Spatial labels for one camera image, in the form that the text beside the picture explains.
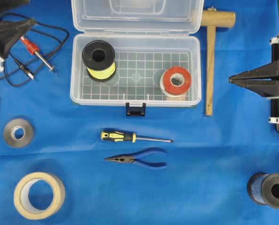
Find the yellow wire spool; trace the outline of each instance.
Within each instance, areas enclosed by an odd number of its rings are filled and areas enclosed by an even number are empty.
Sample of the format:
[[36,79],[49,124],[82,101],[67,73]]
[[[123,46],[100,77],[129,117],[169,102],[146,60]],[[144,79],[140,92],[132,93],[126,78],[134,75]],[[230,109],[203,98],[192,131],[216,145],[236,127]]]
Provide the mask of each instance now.
[[97,40],[87,44],[83,49],[82,59],[89,77],[95,81],[107,81],[115,74],[115,50],[105,41]]
[[102,70],[102,71],[95,71],[92,70],[90,68],[88,68],[88,72],[95,78],[98,80],[105,80],[107,78],[109,78],[112,74],[114,74],[116,71],[116,64],[115,62],[113,62],[113,64],[106,70]]

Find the blue table surface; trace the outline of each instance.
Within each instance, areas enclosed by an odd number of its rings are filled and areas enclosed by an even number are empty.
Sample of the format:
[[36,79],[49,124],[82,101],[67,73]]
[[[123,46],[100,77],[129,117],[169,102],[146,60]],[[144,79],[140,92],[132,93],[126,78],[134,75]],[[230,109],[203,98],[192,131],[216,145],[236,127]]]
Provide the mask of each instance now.
[[[43,68],[35,81],[22,88],[0,81],[0,225],[279,225],[279,210],[254,204],[246,191],[254,173],[279,173],[279,134],[267,122],[270,102],[228,82],[231,75],[270,62],[269,40],[279,34],[277,1],[205,0],[204,8],[211,6],[237,14],[235,27],[218,29],[216,36],[213,117],[204,116],[205,28],[194,34],[201,43],[203,81],[197,108],[149,107],[146,117],[130,118],[123,107],[72,103],[72,46],[80,32],[73,26],[70,1],[31,0],[30,5],[12,10],[64,27],[70,38],[51,60],[58,75]],[[59,31],[50,32],[64,37]],[[27,36],[44,53],[57,44],[31,32]],[[31,58],[21,43],[11,52],[22,61]],[[14,67],[8,59],[7,68]],[[23,78],[22,74],[12,77],[14,82]],[[35,138],[27,147],[12,149],[2,133],[10,120],[19,117],[31,122]],[[101,142],[104,128],[175,142]],[[103,161],[152,147],[168,152],[147,158],[167,162],[165,170]],[[41,221],[23,218],[13,204],[17,182],[32,172],[53,173],[66,187],[63,207]],[[30,200],[35,206],[44,207],[47,199],[51,199],[49,187],[33,187]]]

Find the blue thread spool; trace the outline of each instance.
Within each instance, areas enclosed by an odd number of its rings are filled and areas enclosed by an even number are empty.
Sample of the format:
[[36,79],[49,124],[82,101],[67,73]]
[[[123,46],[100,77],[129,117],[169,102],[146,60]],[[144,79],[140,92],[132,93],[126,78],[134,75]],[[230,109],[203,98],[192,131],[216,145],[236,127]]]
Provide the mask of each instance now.
[[256,173],[248,182],[248,194],[258,205],[279,210],[279,173]]

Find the electrical wire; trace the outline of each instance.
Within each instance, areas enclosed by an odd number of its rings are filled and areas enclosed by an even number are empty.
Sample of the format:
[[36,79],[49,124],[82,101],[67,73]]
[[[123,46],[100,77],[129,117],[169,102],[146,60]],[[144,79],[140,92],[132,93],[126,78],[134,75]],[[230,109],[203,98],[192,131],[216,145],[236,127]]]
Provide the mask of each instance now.
[[[3,14],[1,17],[0,17],[0,22],[3,21],[3,18],[5,16],[17,16],[17,17],[20,17],[20,18],[23,18],[23,19],[30,19],[29,17],[27,16],[24,16],[24,15],[21,15],[21,14],[16,14],[16,13],[5,13]],[[30,29],[30,31],[34,32],[34,33],[37,33],[37,34],[40,34],[40,35],[43,35],[43,36],[46,36],[46,37],[49,37],[49,38],[53,38],[54,40],[56,40],[57,42],[59,42],[59,45],[51,52],[49,53],[46,53],[46,54],[43,54],[43,56],[46,58],[46,60],[49,60],[54,54],[56,54],[60,49],[61,47],[64,45],[64,43],[68,40],[69,38],[69,32],[62,28],[62,27],[57,27],[57,26],[52,26],[52,25],[48,25],[48,24],[44,24],[44,23],[41,23],[41,22],[38,22],[36,21],[37,25],[40,25],[40,26],[43,26],[43,27],[47,27],[47,28],[50,28],[50,29],[54,29],[54,30],[60,30],[60,31],[63,31],[66,33],[66,36],[63,40],[60,40],[58,39],[57,37],[51,35],[51,34],[48,34],[46,32],[43,32],[43,31],[40,31],[40,30],[36,30],[36,29]],[[15,60],[16,58],[13,56],[12,53],[9,53],[9,55]],[[34,58],[26,63],[23,63],[23,65],[26,67],[28,65],[30,65],[31,63],[37,61],[37,60],[40,60],[39,58]],[[38,72],[40,71],[40,69],[44,66],[45,64],[42,63],[36,70],[35,72],[33,72],[32,74],[35,76],[36,74],[38,74]],[[25,80],[24,82],[22,83],[13,83],[10,81],[9,77],[13,74],[15,74],[16,72],[18,72],[20,69],[17,68],[17,69],[14,69],[13,71],[7,73],[6,71],[6,62],[4,62],[3,64],[3,67],[4,67],[4,75],[3,76],[0,76],[0,80],[2,79],[6,79],[6,81],[13,87],[22,87],[23,85],[27,84],[29,81],[31,81],[31,78],[28,78],[27,80]]]

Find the yellow and black handle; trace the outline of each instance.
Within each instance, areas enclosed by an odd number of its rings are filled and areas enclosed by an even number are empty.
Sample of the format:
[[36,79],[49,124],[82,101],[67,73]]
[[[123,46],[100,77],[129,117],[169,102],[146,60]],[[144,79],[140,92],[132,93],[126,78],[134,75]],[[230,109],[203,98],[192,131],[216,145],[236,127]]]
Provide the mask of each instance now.
[[102,131],[101,139],[110,142],[135,142],[136,135],[124,133],[121,131]]

